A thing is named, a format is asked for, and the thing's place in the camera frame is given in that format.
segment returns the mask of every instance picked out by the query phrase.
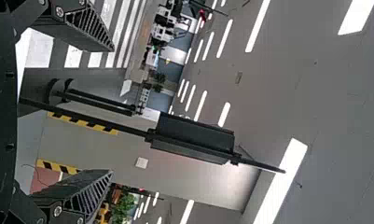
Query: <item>red object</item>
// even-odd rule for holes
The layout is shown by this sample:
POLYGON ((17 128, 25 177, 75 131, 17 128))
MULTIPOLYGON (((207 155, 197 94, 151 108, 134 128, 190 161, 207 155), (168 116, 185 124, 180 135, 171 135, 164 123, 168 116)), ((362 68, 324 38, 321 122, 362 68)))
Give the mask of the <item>red object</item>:
POLYGON ((201 19, 204 22, 206 22, 206 12, 203 9, 201 9, 201 10, 199 10, 199 14, 201 14, 201 19))

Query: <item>ceiling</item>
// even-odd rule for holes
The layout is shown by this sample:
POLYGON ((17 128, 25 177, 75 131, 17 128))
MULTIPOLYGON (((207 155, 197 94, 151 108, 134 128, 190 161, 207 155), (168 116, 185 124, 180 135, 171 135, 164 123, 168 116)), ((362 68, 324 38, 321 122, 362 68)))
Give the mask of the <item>ceiling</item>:
MULTIPOLYGON (((244 7, 228 0, 217 5, 234 19, 221 58, 228 18, 215 15, 192 44, 190 59, 215 32, 207 60, 184 69, 182 79, 197 89, 188 112, 187 100, 174 97, 176 115, 193 118, 208 91, 200 121, 217 124, 230 102, 224 128, 256 160, 278 165, 292 137, 309 146, 275 223, 374 223, 374 8, 362 32, 338 35, 351 2, 272 0, 253 52, 245 53, 262 0, 244 7)), ((253 223, 271 179, 262 173, 242 224, 253 223)))

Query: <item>black rod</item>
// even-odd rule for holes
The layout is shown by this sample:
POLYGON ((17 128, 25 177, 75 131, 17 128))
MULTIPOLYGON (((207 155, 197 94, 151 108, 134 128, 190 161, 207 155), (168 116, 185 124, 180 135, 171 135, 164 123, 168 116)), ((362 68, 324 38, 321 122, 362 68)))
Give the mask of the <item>black rod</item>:
POLYGON ((94 124, 97 124, 97 125, 102 125, 104 127, 110 127, 112 129, 118 130, 118 131, 123 132, 123 133, 129 133, 129 134, 137 135, 137 136, 144 137, 144 138, 146 138, 148 136, 147 132, 141 131, 139 129, 134 129, 134 128, 131 128, 131 127, 128 127, 128 126, 120 125, 120 124, 117 124, 117 123, 114 123, 114 122, 110 122, 108 120, 97 119, 97 118, 94 118, 94 117, 91 117, 91 116, 79 114, 77 112, 62 109, 62 108, 59 108, 59 107, 56 107, 56 106, 53 106, 53 105, 46 105, 46 104, 43 104, 43 103, 40 103, 40 102, 37 102, 37 101, 33 101, 33 100, 30 100, 30 99, 26 99, 26 98, 21 97, 20 100, 19 100, 19 103, 23 104, 23 105, 34 106, 34 107, 37 107, 37 108, 40 108, 40 109, 43 109, 43 110, 53 112, 55 114, 65 115, 65 116, 71 117, 73 119, 81 119, 81 120, 85 120, 86 122, 91 122, 91 123, 94 123, 94 124))
POLYGON ((81 96, 75 96, 73 94, 65 93, 65 92, 62 92, 62 91, 56 91, 55 95, 59 96, 59 97, 62 97, 64 99, 67 99, 67 100, 79 102, 79 103, 84 104, 84 105, 91 105, 91 106, 99 107, 101 109, 112 111, 112 112, 115 112, 115 113, 119 113, 119 114, 122 114, 122 115, 125 115, 125 116, 131 117, 133 115, 133 113, 130 110, 120 109, 120 108, 117 108, 117 107, 114 107, 114 106, 111 106, 111 105, 106 105, 106 104, 103 104, 103 103, 100 103, 100 102, 97 102, 97 101, 92 101, 91 99, 86 99, 86 98, 83 98, 81 96))
POLYGON ((106 103, 108 105, 119 106, 119 107, 122 107, 122 108, 125 108, 125 109, 129 109, 131 111, 135 110, 135 105, 126 105, 126 104, 123 104, 121 102, 109 100, 109 99, 103 98, 101 96, 93 95, 93 94, 90 94, 90 93, 87 93, 87 92, 84 92, 84 91, 78 91, 78 90, 75 90, 75 89, 70 89, 70 90, 67 90, 66 92, 67 93, 72 93, 74 95, 83 96, 85 98, 90 98, 90 99, 95 100, 95 101, 100 101, 100 102, 106 103))

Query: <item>fluorescent light panel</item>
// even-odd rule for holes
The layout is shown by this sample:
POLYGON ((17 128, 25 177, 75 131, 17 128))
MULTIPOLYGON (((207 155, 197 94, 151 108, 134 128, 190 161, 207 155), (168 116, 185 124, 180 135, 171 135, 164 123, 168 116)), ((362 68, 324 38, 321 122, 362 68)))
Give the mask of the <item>fluorescent light panel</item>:
MULTIPOLYGON (((216 3, 217 3, 217 2, 218 2, 218 0, 214 0, 213 5, 212 5, 212 9, 215 9, 215 7, 216 7, 216 3)), ((210 19, 212 19, 212 18, 213 18, 213 13, 210 13, 208 19, 210 20, 210 19)))
POLYGON ((195 118, 193 120, 198 121, 201 116, 201 110, 203 109, 204 102, 206 101, 207 91, 204 91, 201 95, 201 101, 199 102, 198 110, 196 111, 195 118))
POLYGON ((181 96, 181 103, 184 102, 184 99, 186 98, 186 94, 187 94, 187 87, 189 86, 189 81, 187 82, 186 84, 186 88, 184 89, 184 92, 183 92, 183 96, 181 96))
POLYGON ((229 20, 227 24, 227 28, 225 29, 224 35, 222 36, 221 44, 219 45, 218 52, 216 53, 216 58, 220 58, 222 54, 222 50, 224 50, 225 44, 227 43, 228 35, 230 32, 230 28, 232 27, 233 20, 229 20))
POLYGON ((185 64, 187 64, 187 61, 189 61, 189 56, 190 56, 191 51, 192 51, 192 49, 189 49, 189 51, 187 52, 187 58, 186 58, 185 64))
POLYGON ((199 19, 198 19, 198 24, 196 24, 195 34, 198 33, 198 31, 199 31, 199 27, 201 27, 201 17, 199 17, 199 19))
POLYGON ((193 95, 195 94, 196 85, 193 85, 192 89, 190 90, 189 98, 187 99, 186 105, 186 112, 189 110, 190 102, 192 101, 193 95))
POLYGON ((209 50, 211 47, 211 44, 213 43, 213 38, 214 38, 214 32, 211 32, 210 37, 209 37, 209 42, 207 42, 206 45, 206 50, 203 53, 203 60, 206 61, 207 55, 209 54, 209 50))
POLYGON ((195 60, 193 60, 194 63, 198 61, 199 55, 201 54, 202 46, 203 46, 203 39, 201 39, 201 42, 199 43, 199 46, 198 46, 198 51, 196 51, 195 60))
POLYGON ((137 219, 138 211, 139 211, 139 210, 140 210, 139 208, 136 209, 136 212, 134 213, 133 220, 136 220, 136 219, 137 219))
POLYGON ((145 202, 145 207, 144 207, 144 214, 146 213, 146 211, 148 210, 148 206, 149 206, 149 203, 151 202, 151 195, 148 196, 148 198, 146 199, 146 202, 145 202))
POLYGON ((180 224, 187 224, 187 220, 189 219, 190 212, 192 211, 193 204, 195 201, 189 200, 187 202, 186 210, 184 211, 183 217, 181 218, 180 224))
POLYGON ((139 209, 139 211, 138 211, 138 218, 141 217, 141 214, 143 213, 143 209, 144 209, 144 203, 141 203, 141 205, 140 205, 140 209, 139 209))
POLYGON ((247 53, 253 51, 254 44, 256 43, 256 38, 258 37, 262 22, 265 19, 269 4, 270 0, 263 0, 261 9, 259 10, 258 16, 256 17, 256 24, 254 25, 253 31, 251 32, 250 38, 248 39, 247 47, 245 48, 245 52, 247 53))
POLYGON ((159 192, 157 192, 155 194, 155 199, 154 199, 154 202, 152 203, 152 205, 155 207, 155 205, 157 205, 157 201, 158 201, 158 197, 159 197, 159 192))
POLYGON ((362 31, 373 6, 374 0, 353 0, 344 17, 338 35, 347 35, 362 31))
POLYGON ((178 89, 178 94, 177 94, 178 97, 181 96, 181 92, 182 92, 182 90, 183 90, 183 88, 184 88, 184 83, 185 83, 185 82, 186 82, 185 79, 183 79, 183 80, 181 81, 180 89, 178 89))
POLYGON ((226 102, 224 105, 224 108, 222 109, 221 117, 219 117, 219 121, 218 121, 219 127, 221 128, 224 127, 225 120, 227 120, 229 110, 230 110, 230 103, 226 102))
POLYGON ((295 138, 291 139, 280 163, 280 168, 284 169, 286 174, 276 174, 273 178, 254 224, 272 224, 274 222, 307 149, 308 146, 305 144, 295 138))

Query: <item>yellow and black hazard stripe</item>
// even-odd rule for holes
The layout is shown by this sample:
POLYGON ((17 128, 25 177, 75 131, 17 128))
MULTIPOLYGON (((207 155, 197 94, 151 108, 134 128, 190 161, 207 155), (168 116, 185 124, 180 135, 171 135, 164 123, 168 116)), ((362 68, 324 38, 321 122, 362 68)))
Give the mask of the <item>yellow and black hazard stripe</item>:
POLYGON ((73 166, 63 165, 53 161, 44 161, 41 159, 37 160, 36 167, 45 168, 56 172, 63 172, 69 175, 76 175, 81 172, 81 170, 73 166))
POLYGON ((119 133, 118 130, 115 130, 115 129, 112 129, 112 128, 104 127, 102 125, 97 125, 97 124, 94 124, 94 123, 89 123, 89 122, 87 122, 85 120, 81 120, 81 119, 72 119, 72 118, 67 117, 65 115, 58 115, 58 114, 55 114, 53 112, 48 112, 48 117, 53 118, 53 119, 61 119, 63 121, 66 121, 67 123, 72 123, 72 124, 75 124, 75 125, 78 125, 78 126, 81 126, 81 127, 85 127, 85 128, 88 128, 88 129, 91 129, 91 130, 94 130, 94 131, 102 132, 102 133, 108 133, 108 134, 113 134, 113 135, 118 135, 118 133, 119 133))

